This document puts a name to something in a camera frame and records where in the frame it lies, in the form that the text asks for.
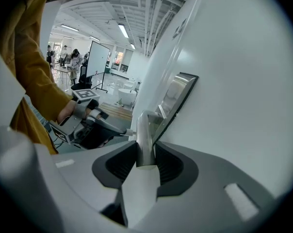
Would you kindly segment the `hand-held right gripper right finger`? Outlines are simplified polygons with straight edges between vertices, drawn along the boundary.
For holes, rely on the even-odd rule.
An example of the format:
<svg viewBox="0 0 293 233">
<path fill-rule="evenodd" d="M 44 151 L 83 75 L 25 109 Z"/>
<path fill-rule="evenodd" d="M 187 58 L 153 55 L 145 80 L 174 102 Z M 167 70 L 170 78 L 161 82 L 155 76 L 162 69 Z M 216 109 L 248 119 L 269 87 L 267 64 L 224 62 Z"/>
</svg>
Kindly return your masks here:
<svg viewBox="0 0 293 233">
<path fill-rule="evenodd" d="M 246 230 L 274 202 L 259 182 L 231 162 L 158 142 L 156 202 L 135 225 L 144 233 L 230 233 Z"/>
</svg>

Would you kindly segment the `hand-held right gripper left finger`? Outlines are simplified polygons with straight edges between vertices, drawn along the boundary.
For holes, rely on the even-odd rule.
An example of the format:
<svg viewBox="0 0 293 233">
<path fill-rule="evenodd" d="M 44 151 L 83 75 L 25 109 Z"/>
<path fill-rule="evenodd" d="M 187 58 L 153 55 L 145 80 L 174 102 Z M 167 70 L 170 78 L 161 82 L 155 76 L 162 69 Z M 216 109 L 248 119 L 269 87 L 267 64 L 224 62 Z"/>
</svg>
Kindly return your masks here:
<svg viewBox="0 0 293 233">
<path fill-rule="evenodd" d="M 51 156 L 21 133 L 0 130 L 0 187 L 16 214 L 30 221 L 24 233 L 136 233 L 101 213 L 117 190 L 93 175 L 97 152 Z"/>
</svg>

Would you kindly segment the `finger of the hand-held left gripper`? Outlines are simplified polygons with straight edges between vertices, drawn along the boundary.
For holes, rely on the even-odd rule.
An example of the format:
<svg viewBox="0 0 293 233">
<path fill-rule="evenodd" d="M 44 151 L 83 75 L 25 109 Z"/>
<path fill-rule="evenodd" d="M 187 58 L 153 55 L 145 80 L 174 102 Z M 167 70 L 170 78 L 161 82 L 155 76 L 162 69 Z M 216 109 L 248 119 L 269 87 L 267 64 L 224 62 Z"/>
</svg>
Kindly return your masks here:
<svg viewBox="0 0 293 233">
<path fill-rule="evenodd" d="M 109 131 L 112 131 L 114 133 L 117 133 L 118 135 L 125 135 L 126 132 L 127 132 L 126 128 L 124 128 L 124 129 L 118 128 L 118 127 L 106 122 L 102 118 L 96 118 L 96 117 L 88 116 L 87 117 L 87 123 L 90 123 L 91 125 L 97 124 L 97 125 L 101 126 L 102 128 L 104 128 L 106 130 L 109 130 Z"/>
<path fill-rule="evenodd" d="M 75 138 L 75 145 L 87 150 L 96 149 L 106 141 L 119 136 L 119 133 L 103 128 L 100 125 L 86 127 Z"/>
</svg>

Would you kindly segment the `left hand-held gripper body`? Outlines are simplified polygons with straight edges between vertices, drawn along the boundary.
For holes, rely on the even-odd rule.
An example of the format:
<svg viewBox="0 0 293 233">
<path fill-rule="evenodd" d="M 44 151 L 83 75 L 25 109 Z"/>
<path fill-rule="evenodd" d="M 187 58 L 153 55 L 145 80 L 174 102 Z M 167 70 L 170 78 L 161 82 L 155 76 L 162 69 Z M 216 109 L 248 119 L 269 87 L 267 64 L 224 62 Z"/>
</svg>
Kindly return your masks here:
<svg viewBox="0 0 293 233">
<path fill-rule="evenodd" d="M 96 123 L 105 122 L 108 114 L 99 108 L 100 95 L 91 89 L 73 90 L 73 112 L 60 123 L 51 121 L 54 134 L 67 144 L 80 144 Z"/>
</svg>

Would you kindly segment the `silver door handle lock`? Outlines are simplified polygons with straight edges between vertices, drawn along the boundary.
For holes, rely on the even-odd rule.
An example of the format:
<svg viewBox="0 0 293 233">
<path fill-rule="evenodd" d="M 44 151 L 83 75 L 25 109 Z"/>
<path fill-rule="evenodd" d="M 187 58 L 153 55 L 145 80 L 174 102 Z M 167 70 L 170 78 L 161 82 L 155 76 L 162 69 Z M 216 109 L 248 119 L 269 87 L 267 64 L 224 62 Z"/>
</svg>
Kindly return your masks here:
<svg viewBox="0 0 293 233">
<path fill-rule="evenodd" d="M 179 73 L 173 78 L 156 110 L 144 110 L 138 117 L 136 167 L 156 165 L 154 144 L 177 116 L 198 79 L 194 74 Z"/>
</svg>

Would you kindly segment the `person's left forearm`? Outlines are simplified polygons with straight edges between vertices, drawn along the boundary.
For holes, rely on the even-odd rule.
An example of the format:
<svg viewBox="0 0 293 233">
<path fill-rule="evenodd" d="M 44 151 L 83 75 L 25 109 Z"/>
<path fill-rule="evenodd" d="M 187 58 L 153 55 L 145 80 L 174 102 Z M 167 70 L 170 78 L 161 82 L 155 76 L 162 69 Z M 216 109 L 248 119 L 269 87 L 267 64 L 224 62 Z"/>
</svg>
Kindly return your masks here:
<svg viewBox="0 0 293 233">
<path fill-rule="evenodd" d="M 54 82 L 48 62 L 31 37 L 16 36 L 15 66 L 17 80 L 45 119 L 61 123 L 72 114 L 75 101 Z"/>
</svg>

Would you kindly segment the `white door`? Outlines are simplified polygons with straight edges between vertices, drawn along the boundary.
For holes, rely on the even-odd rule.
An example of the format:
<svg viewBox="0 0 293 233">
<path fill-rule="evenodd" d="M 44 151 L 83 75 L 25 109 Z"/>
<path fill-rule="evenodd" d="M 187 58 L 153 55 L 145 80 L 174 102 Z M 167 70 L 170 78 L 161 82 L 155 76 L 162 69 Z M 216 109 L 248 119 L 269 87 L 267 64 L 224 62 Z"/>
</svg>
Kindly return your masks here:
<svg viewBox="0 0 293 233">
<path fill-rule="evenodd" d="M 149 59 L 133 119 L 155 110 L 181 72 L 199 79 L 162 140 L 230 161 L 273 197 L 287 193 L 293 26 L 276 0 L 187 0 Z"/>
</svg>

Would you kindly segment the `wooden steps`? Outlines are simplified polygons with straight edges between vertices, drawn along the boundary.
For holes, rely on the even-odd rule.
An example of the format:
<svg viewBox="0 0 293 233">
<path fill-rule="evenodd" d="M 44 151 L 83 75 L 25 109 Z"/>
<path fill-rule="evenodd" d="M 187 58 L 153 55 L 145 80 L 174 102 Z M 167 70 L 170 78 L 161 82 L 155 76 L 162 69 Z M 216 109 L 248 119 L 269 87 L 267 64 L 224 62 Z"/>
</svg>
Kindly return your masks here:
<svg viewBox="0 0 293 233">
<path fill-rule="evenodd" d="M 122 107 L 103 102 L 99 105 L 99 108 L 109 116 L 127 121 L 132 120 L 132 112 Z"/>
</svg>

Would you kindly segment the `white oval bathtub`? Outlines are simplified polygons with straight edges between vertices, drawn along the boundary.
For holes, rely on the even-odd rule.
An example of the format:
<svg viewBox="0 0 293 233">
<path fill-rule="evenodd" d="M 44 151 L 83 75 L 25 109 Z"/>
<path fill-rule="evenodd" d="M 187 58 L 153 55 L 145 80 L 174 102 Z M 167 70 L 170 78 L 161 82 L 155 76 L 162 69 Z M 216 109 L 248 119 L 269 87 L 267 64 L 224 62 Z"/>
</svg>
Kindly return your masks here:
<svg viewBox="0 0 293 233">
<path fill-rule="evenodd" d="M 131 105 L 136 100 L 137 93 L 134 90 L 121 88 L 118 90 L 118 97 L 122 104 Z"/>
</svg>

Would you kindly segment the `black office chair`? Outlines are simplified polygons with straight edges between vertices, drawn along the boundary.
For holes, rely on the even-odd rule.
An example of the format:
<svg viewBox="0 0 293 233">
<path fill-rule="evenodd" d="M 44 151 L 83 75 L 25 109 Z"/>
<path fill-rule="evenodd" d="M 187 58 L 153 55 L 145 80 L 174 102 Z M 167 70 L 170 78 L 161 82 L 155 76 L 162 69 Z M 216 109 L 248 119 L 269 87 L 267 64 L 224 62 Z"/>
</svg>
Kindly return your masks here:
<svg viewBox="0 0 293 233">
<path fill-rule="evenodd" d="M 87 67 L 81 66 L 79 81 L 71 86 L 72 90 L 90 89 L 92 87 L 92 76 L 86 76 L 86 72 Z"/>
</svg>

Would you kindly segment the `wooden table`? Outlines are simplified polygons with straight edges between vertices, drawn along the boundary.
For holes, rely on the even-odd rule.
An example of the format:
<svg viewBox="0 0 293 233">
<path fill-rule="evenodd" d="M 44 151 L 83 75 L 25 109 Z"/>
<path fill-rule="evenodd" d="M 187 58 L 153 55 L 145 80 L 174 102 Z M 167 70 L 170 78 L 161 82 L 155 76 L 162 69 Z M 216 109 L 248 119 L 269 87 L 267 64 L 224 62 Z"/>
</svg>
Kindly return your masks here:
<svg viewBox="0 0 293 233">
<path fill-rule="evenodd" d="M 73 71 L 73 69 L 67 67 L 56 66 L 52 68 L 54 81 L 57 83 L 60 80 L 62 84 L 68 85 L 70 83 L 70 77 Z"/>
</svg>

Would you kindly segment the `white board on stand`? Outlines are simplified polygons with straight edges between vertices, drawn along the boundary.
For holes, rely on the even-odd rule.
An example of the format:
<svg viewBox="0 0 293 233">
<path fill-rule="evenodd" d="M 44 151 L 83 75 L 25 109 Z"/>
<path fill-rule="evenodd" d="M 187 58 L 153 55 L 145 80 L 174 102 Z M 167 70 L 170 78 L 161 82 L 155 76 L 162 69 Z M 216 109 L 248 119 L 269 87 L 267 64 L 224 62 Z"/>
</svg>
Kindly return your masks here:
<svg viewBox="0 0 293 233">
<path fill-rule="evenodd" d="M 103 89 L 103 83 L 105 78 L 106 62 L 109 52 L 110 50 L 107 47 L 95 41 L 92 41 L 86 71 L 86 76 L 92 77 L 91 80 L 99 78 L 99 83 L 94 84 L 93 89 L 105 91 L 106 93 L 108 93 L 108 91 Z"/>
</svg>

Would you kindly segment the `person's mustard jacket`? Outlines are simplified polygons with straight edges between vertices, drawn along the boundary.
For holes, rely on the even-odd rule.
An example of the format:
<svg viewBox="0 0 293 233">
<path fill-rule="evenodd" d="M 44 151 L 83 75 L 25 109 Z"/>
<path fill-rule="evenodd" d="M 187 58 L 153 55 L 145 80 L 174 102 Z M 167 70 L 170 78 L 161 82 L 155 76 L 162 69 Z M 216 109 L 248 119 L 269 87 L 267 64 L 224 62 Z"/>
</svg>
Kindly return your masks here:
<svg viewBox="0 0 293 233">
<path fill-rule="evenodd" d="M 16 80 L 16 36 L 21 34 L 29 36 L 34 39 L 39 46 L 41 20 L 46 1 L 47 0 L 11 0 L 9 8 L 3 10 L 5 17 L 2 19 L 2 26 L 0 29 L 0 55 Z"/>
</svg>

